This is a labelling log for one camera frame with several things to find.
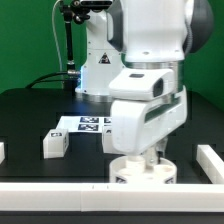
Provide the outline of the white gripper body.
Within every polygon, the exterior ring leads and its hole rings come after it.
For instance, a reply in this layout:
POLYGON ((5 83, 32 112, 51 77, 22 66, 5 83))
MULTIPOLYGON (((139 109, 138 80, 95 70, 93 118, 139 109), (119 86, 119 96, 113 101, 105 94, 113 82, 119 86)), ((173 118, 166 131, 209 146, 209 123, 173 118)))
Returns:
POLYGON ((151 102, 115 100, 111 118, 114 148, 125 155, 139 155, 186 121, 186 88, 168 104, 162 98, 151 102))

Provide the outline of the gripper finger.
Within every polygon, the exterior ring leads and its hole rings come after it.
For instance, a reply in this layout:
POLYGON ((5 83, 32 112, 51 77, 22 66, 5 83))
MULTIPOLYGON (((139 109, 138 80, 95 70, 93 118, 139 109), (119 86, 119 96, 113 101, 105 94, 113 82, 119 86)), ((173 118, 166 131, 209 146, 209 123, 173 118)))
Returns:
POLYGON ((158 152, 160 153, 161 156, 165 156, 165 151, 166 151, 166 147, 167 147, 167 138, 163 138, 160 142, 159 142, 159 149, 158 152))
POLYGON ((154 166, 157 164, 157 154, 154 148, 150 148, 146 153, 147 165, 154 166))

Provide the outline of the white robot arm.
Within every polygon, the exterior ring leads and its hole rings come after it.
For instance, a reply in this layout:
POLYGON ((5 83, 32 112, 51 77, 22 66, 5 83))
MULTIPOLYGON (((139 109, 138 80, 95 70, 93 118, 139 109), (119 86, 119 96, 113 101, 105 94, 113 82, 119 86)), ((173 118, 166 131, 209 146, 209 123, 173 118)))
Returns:
POLYGON ((87 63, 77 92, 112 102, 107 153, 143 155, 160 162, 167 136, 187 117, 185 57, 209 39, 214 17, 208 0, 81 0, 90 10, 87 63))

